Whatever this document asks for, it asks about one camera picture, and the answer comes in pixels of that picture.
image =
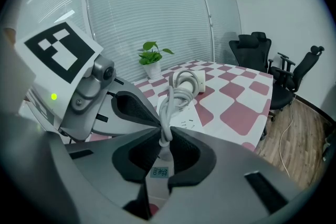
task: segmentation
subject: green plant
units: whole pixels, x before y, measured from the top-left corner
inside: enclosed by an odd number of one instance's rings
[[[139,56],[141,57],[139,63],[142,64],[143,66],[150,65],[151,63],[157,62],[162,58],[162,55],[160,54],[159,47],[157,46],[156,41],[146,42],[142,46],[142,48],[143,48],[142,53],[139,54]],[[174,54],[169,49],[163,49],[162,51],[167,52],[168,54]]]

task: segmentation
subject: qr code label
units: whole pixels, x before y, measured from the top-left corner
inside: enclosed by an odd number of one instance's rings
[[[168,167],[152,167],[151,178],[169,178]]]

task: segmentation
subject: black mesh pad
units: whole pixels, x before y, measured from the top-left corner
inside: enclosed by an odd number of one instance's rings
[[[160,126],[160,122],[154,117],[141,100],[133,93],[120,91],[111,100],[114,113],[121,119],[145,124]]]
[[[168,188],[195,186],[202,182],[216,165],[216,154],[211,147],[171,127],[173,141],[170,150],[174,158],[175,175],[169,178]]]
[[[160,153],[160,136],[161,129],[151,130],[113,153],[113,165],[123,179],[136,183],[142,183],[145,180]]]

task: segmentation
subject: chair armrest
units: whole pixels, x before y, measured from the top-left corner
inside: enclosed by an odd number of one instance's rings
[[[283,57],[283,56],[281,56],[281,59],[282,59],[282,65],[283,65],[283,67],[285,67],[284,63],[287,62],[287,68],[286,68],[286,70],[288,72],[290,72],[291,65],[295,66],[295,63],[292,62],[291,60],[289,60],[288,58]]]
[[[288,58],[284,57],[284,56],[281,56],[281,59],[282,60],[285,60],[287,63],[289,63],[290,65],[293,65],[295,66],[296,64],[294,62],[292,62],[291,60],[289,60]]]
[[[282,87],[286,88],[288,76],[293,77],[294,74],[292,72],[285,71],[285,70],[282,70],[282,69],[277,69],[276,71],[280,73],[279,81],[283,81],[283,77],[285,76],[284,83],[282,84]]]
[[[287,58],[287,59],[289,58],[288,56],[286,56],[286,55],[284,55],[284,54],[281,54],[281,53],[279,53],[279,52],[278,52],[278,55],[281,55],[282,57],[285,57],[285,58]]]
[[[273,60],[272,60],[272,59],[268,59],[268,61],[269,61],[269,66],[268,66],[267,73],[269,73],[269,74],[270,74],[270,72],[271,72],[271,67],[272,67],[272,63],[273,63]]]
[[[275,71],[279,72],[279,73],[282,73],[282,74],[285,74],[285,75],[289,75],[291,77],[294,76],[294,74],[292,72],[289,72],[289,71],[285,71],[285,70],[282,70],[282,69],[276,69]]]

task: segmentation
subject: baseboard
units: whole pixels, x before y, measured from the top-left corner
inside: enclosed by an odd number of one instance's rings
[[[317,113],[319,113],[322,117],[324,117],[327,121],[329,121],[331,124],[335,124],[336,122],[333,120],[331,116],[326,114],[323,110],[318,108],[316,105],[310,103],[306,99],[302,98],[301,96],[296,95],[296,99],[304,103],[305,105],[309,106],[311,109],[315,110]]]

